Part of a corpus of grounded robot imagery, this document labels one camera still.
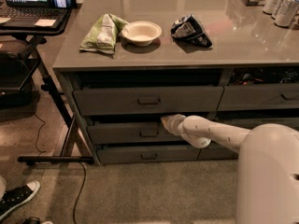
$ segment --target desk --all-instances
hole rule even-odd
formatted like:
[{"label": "desk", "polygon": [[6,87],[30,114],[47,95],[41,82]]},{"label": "desk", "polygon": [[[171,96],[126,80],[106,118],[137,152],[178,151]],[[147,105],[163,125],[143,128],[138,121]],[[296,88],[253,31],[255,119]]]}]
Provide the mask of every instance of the desk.
[{"label": "desk", "polygon": [[[217,144],[198,150],[170,135],[160,122],[166,114],[297,128],[299,83],[283,76],[299,72],[298,28],[276,27],[262,9],[239,0],[85,0],[53,69],[97,163],[236,158]],[[162,35],[144,48],[121,38],[113,56],[79,52],[105,13],[155,22]],[[171,37],[172,22],[191,13],[211,49]]]},{"label": "desk", "polygon": [[28,75],[26,76],[26,79],[23,81],[23,83],[20,86],[17,86],[16,88],[5,88],[5,91],[18,91],[21,89],[21,87],[24,86],[24,84],[30,80],[31,75],[34,73],[36,69],[39,70],[42,79],[44,81],[44,84],[42,85],[43,91],[48,91],[50,96],[53,99],[53,102],[56,104],[58,110],[60,111],[60,114],[64,118],[65,126],[62,131],[62,136],[60,138],[60,142],[58,146],[56,147],[54,151],[53,157],[19,157],[18,161],[25,161],[27,164],[33,164],[36,161],[50,161],[50,162],[70,162],[70,161],[86,161],[86,162],[93,162],[93,159],[91,157],[63,157],[65,146],[68,142],[69,134],[74,127],[74,119],[71,117],[71,115],[68,113],[67,108],[65,107],[64,101],[61,97],[61,93],[57,90],[57,87],[55,83],[52,80],[52,77],[50,76],[50,73],[47,70],[46,65],[43,63],[41,56],[37,50],[37,46],[41,43],[46,42],[45,36],[50,35],[59,35],[64,32],[64,29],[67,25],[69,16],[71,14],[71,10],[68,13],[67,18],[65,21],[60,25],[59,29],[57,31],[49,31],[49,30],[23,30],[23,29],[16,29],[16,30],[5,30],[3,27],[0,26],[0,35],[11,35],[19,41],[9,41],[9,44],[12,44],[13,50],[9,50],[10,52],[17,53],[18,55],[15,58],[11,58],[8,56],[8,58],[11,58],[10,61],[13,61],[13,59],[16,60],[22,60],[24,61],[24,64],[27,64],[27,61],[33,61],[34,66],[28,66]]}]

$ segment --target cabinet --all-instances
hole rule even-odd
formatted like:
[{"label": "cabinet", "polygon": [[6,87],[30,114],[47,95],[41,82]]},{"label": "cabinet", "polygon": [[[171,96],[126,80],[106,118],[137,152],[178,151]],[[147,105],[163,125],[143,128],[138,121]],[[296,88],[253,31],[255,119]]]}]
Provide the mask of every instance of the cabinet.
[{"label": "cabinet", "polygon": [[193,148],[166,131],[160,117],[197,114],[246,128],[263,122],[297,128],[296,80],[235,84],[237,72],[237,68],[136,69],[76,72],[68,80],[78,114],[86,122],[85,132],[103,164],[236,159],[234,152],[215,143],[202,150]]},{"label": "cabinet", "polygon": [[[154,22],[162,34],[147,47],[120,37],[111,56],[80,52],[106,13]],[[200,20],[210,49],[173,39],[171,26],[183,14]],[[165,115],[296,128],[299,83],[290,78],[298,64],[297,29],[276,27],[262,7],[239,0],[85,0],[53,69],[94,160],[123,163],[237,158],[217,144],[199,150],[167,133]]]}]

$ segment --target power cord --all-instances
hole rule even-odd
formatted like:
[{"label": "power cord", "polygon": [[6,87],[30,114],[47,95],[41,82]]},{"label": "power cord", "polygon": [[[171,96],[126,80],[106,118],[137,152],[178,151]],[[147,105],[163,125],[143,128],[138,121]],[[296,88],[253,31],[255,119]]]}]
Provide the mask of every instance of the power cord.
[{"label": "power cord", "polygon": [[75,205],[74,205],[74,209],[73,209],[73,221],[74,221],[75,224],[77,224],[77,222],[76,222],[76,208],[77,208],[78,200],[79,200],[79,198],[80,198],[80,196],[81,196],[81,192],[82,192],[82,190],[83,190],[83,188],[84,188],[85,181],[86,181],[86,169],[85,169],[84,165],[83,165],[81,162],[79,162],[78,164],[80,164],[80,165],[82,166],[84,176],[83,176],[83,182],[82,182],[80,191],[79,191],[79,193],[78,193],[78,197],[76,198]]},{"label": "power cord", "polygon": [[41,154],[43,154],[43,153],[46,152],[46,150],[40,150],[40,149],[38,148],[38,145],[37,145],[37,144],[38,144],[39,135],[40,135],[40,131],[41,131],[41,129],[45,126],[46,121],[43,120],[43,119],[41,119],[36,113],[34,113],[34,116],[42,122],[42,124],[39,126],[39,129],[38,129],[38,132],[37,132],[36,143],[35,143],[36,150],[39,152],[39,154],[38,154],[38,157],[39,157]]}]

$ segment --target paper bowl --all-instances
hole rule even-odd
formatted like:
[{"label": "paper bowl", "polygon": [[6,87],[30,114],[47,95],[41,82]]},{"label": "paper bowl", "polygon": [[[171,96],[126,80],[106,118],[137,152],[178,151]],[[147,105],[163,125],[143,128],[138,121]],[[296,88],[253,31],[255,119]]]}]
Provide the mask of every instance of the paper bowl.
[{"label": "paper bowl", "polygon": [[149,21],[136,21],[122,29],[122,35],[137,46],[148,46],[161,35],[161,27]]}]

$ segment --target shoe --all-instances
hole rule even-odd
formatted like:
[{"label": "shoe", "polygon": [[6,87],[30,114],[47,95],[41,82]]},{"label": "shoe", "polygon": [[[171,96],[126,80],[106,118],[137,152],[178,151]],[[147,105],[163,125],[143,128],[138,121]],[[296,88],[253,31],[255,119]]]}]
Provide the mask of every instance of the shoe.
[{"label": "shoe", "polygon": [[0,200],[0,221],[20,206],[32,200],[33,197],[36,196],[39,188],[40,183],[38,181],[33,181],[21,188],[5,192]]},{"label": "shoe", "polygon": [[[40,224],[40,219],[38,217],[28,217],[22,224]],[[41,224],[53,224],[53,222],[45,221]]]}]

